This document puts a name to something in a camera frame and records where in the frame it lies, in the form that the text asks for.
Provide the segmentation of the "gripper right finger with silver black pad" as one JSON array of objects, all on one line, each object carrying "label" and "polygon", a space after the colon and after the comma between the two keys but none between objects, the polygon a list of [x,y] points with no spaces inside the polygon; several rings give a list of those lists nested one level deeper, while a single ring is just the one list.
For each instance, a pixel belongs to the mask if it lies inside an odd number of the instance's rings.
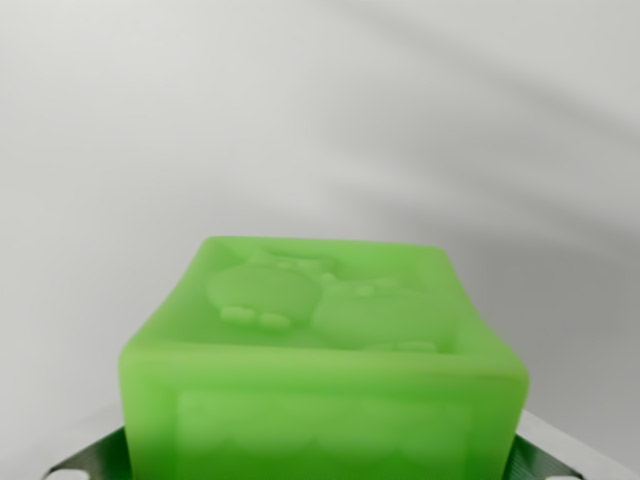
[{"label": "gripper right finger with silver black pad", "polygon": [[523,411],[503,478],[631,480],[639,474]]}]

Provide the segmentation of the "gripper left finger with silver black pad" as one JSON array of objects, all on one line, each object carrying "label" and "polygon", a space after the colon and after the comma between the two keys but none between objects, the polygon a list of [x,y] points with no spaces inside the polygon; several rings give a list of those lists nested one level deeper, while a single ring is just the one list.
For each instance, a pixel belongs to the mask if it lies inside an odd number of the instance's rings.
[{"label": "gripper left finger with silver black pad", "polygon": [[124,428],[121,427],[50,467],[43,479],[133,478]]}]

